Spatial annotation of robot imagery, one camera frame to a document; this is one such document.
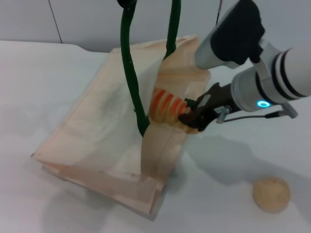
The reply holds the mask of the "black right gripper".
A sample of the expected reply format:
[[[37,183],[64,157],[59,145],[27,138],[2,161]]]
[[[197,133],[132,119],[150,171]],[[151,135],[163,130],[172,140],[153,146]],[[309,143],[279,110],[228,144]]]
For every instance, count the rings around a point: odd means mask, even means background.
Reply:
[[[203,131],[209,123],[220,115],[222,107],[229,107],[234,112],[234,101],[231,95],[231,84],[220,86],[215,83],[197,100],[185,98],[187,106],[194,109],[194,113],[181,114],[178,119],[188,127]]]

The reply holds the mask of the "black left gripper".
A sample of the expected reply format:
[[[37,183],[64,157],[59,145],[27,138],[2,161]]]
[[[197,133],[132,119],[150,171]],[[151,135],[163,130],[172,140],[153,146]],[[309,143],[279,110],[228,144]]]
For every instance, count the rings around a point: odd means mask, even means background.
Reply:
[[[136,4],[136,0],[117,0],[117,2],[123,9],[127,9],[133,4]]]

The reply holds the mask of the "orange striped bread loaf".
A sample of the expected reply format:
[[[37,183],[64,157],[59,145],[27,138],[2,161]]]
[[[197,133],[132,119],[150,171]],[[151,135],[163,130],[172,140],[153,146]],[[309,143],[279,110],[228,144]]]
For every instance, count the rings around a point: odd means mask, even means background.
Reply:
[[[185,100],[162,88],[154,89],[148,113],[152,121],[179,128],[187,134],[199,133],[197,129],[183,124],[178,118],[180,115],[190,112],[191,108],[188,107]]]

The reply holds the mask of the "beige tote bag green handles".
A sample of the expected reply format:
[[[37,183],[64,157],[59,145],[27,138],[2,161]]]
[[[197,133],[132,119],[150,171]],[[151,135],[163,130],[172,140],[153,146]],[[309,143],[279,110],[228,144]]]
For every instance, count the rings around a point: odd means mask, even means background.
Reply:
[[[172,0],[166,39],[131,45],[136,4],[123,9],[121,46],[109,53],[89,87],[32,158],[61,179],[156,217],[188,134],[149,118],[154,89],[195,100],[210,72],[194,65],[198,37],[177,36],[181,0]]]

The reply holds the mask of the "round beige egg yolk pastry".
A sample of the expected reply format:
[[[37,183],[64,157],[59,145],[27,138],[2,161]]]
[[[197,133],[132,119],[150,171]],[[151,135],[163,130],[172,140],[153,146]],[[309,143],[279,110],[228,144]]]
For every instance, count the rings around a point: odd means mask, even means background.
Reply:
[[[287,208],[291,191],[284,179],[268,177],[254,182],[252,196],[262,211],[276,214]]]

